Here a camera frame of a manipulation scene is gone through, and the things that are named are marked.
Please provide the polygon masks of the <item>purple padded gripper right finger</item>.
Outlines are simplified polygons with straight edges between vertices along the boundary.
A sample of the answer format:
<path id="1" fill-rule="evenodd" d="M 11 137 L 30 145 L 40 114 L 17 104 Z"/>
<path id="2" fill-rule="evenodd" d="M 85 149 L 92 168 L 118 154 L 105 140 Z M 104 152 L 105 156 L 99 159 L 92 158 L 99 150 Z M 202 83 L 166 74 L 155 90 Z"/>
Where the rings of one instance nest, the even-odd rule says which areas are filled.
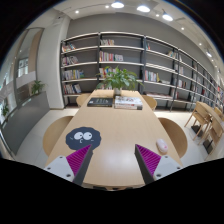
<path id="1" fill-rule="evenodd" d="M 134 154 L 146 184 L 152 183 L 182 169 L 180 164 L 170 156 L 160 156 L 138 144 L 135 145 Z"/>

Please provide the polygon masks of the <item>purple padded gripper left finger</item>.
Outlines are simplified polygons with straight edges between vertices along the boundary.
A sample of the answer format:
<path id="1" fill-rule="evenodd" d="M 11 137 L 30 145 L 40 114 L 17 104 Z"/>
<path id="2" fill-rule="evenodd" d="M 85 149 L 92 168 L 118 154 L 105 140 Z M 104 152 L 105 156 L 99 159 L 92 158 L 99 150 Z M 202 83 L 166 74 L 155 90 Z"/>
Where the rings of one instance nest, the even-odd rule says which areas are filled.
<path id="1" fill-rule="evenodd" d="M 81 186 L 92 155 L 92 146 L 87 145 L 68 156 L 58 156 L 45 170 Z"/>

